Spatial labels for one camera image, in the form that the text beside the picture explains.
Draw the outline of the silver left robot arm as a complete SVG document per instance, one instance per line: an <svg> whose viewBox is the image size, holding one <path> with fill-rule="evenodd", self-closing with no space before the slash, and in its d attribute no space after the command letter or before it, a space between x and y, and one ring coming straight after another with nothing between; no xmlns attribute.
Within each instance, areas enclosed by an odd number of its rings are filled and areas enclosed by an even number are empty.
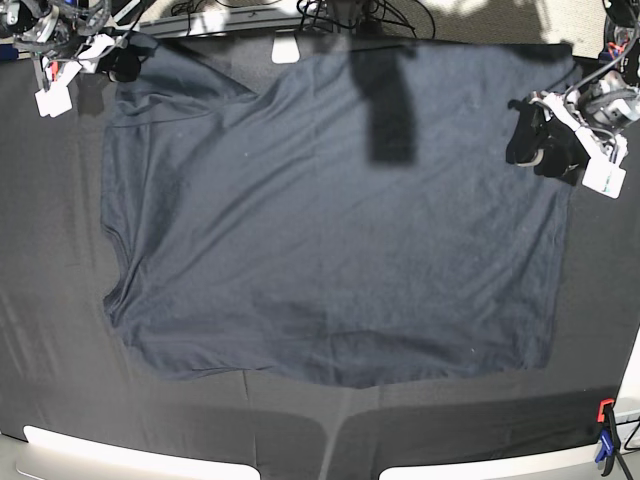
<svg viewBox="0 0 640 480"><path fill-rule="evenodd" d="M563 93L533 91L519 107L506 162L619 197L623 131L639 120L639 3L605 1L602 63Z"/></svg>

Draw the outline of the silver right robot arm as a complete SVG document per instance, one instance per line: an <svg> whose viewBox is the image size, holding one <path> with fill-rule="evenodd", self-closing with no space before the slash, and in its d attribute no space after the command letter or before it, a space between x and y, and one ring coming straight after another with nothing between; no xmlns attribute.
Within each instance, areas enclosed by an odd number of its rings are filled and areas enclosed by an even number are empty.
<svg viewBox="0 0 640 480"><path fill-rule="evenodd" d="M1 3L1 38L33 61L42 117L72 108L69 85L80 74L103 74L115 82L139 75L141 62L130 45L136 25L117 28L112 11L108 0Z"/></svg>

